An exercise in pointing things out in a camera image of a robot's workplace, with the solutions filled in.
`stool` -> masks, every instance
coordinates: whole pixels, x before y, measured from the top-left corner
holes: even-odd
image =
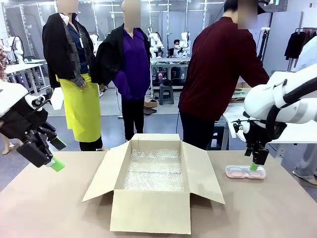
[[[221,150],[225,125],[226,125],[226,122],[225,120],[222,120],[222,119],[215,122],[214,128],[213,128],[213,137],[207,146],[207,150]],[[216,147],[211,147],[211,143],[213,139],[216,139],[217,141]]]
[[[159,85],[159,104],[163,105],[164,102],[171,102],[174,104],[174,94],[172,86]]]

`purple shirt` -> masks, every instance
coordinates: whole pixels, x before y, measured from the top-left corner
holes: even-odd
[[[143,98],[150,86],[150,66],[144,37],[136,28],[133,38],[123,30],[123,64],[114,84],[126,100]]]

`white robot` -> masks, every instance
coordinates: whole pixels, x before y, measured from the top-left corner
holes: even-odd
[[[90,36],[90,39],[92,40],[93,44],[94,44],[94,54],[97,53],[97,50],[98,50],[98,38],[99,36],[98,35],[89,35]]]
[[[246,156],[253,154],[250,170],[264,165],[265,145],[280,137],[286,123],[317,121],[317,63],[298,72],[275,72],[266,85],[258,85],[245,98],[247,121],[234,123],[236,133],[244,132]]]
[[[10,36],[7,40],[8,46],[3,46],[4,51],[7,53],[11,53],[13,51],[14,56],[15,56],[15,60],[18,63],[25,63],[23,61],[23,45],[22,45],[22,41],[20,39],[20,37],[18,36]]]
[[[148,31],[149,31],[149,38],[151,40],[150,52],[151,52],[152,58],[159,59],[161,58],[161,56],[157,57],[156,52],[161,52],[162,49],[164,49],[164,46],[162,44],[162,41],[159,39],[159,36],[157,33],[152,33],[150,29],[148,29]]]
[[[181,34],[182,41],[180,41],[179,45],[176,46],[176,49],[174,50],[174,57],[177,58],[188,58],[187,55],[190,54],[190,43],[189,43],[189,32],[183,32]]]
[[[60,171],[64,165],[49,150],[47,141],[57,150],[66,145],[59,140],[55,128],[46,122],[48,113],[42,107],[50,102],[52,90],[41,96],[28,95],[21,84],[0,80],[0,133],[19,139],[17,152],[36,167],[46,165]]]

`black pants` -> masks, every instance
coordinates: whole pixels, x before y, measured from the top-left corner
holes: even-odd
[[[212,140],[214,121],[183,112],[180,112],[180,118],[183,124],[183,141],[205,150]]]
[[[81,151],[96,151],[103,146],[103,141],[101,137],[94,142],[79,142],[79,147]]]
[[[125,139],[131,140],[134,135],[134,125],[137,133],[143,133],[144,114],[143,114],[144,98],[138,100],[122,99],[122,116],[124,121]]]

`open cardboard box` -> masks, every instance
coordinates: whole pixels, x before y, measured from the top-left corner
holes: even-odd
[[[179,151],[184,191],[123,189],[133,149]],[[136,134],[109,150],[83,202],[111,191],[111,231],[190,235],[190,193],[225,204],[207,152],[182,142],[178,134]]]

